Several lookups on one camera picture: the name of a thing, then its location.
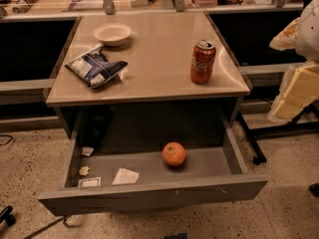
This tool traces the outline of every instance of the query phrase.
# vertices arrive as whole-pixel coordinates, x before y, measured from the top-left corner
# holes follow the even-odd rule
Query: white bowl
[[[106,46],[117,47],[126,42],[132,29],[121,23],[109,23],[97,27],[93,35]]]

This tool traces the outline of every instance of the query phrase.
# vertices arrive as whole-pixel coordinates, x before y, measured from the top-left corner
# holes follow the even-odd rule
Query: soda can
[[[200,40],[193,48],[190,79],[196,84],[209,82],[215,60],[216,48],[206,40]]]

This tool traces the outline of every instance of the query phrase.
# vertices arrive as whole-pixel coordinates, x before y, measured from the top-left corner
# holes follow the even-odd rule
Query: open drawer
[[[217,100],[115,105],[102,147],[89,157],[81,156],[79,144],[87,110],[77,116],[63,188],[39,196],[56,216],[248,200],[267,182],[247,173]],[[169,141],[186,149],[180,167],[161,158]],[[90,167],[89,175],[79,175],[82,166]],[[137,172],[138,180],[112,185],[120,167]],[[96,177],[100,186],[78,186],[79,179]]]

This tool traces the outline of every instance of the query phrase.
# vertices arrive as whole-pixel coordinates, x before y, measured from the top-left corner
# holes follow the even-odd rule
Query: tile floor
[[[264,116],[246,117],[249,124]],[[254,152],[241,126],[233,126],[251,174],[268,183],[250,201],[212,203],[174,209],[78,215],[68,227],[38,202],[42,191],[59,187],[68,139],[56,121],[1,124],[14,139],[0,146],[0,206],[12,205],[16,224],[0,224],[0,238],[161,239],[186,233],[188,239],[319,238],[319,198],[308,187],[319,182],[319,134],[260,140],[268,161],[252,163]]]

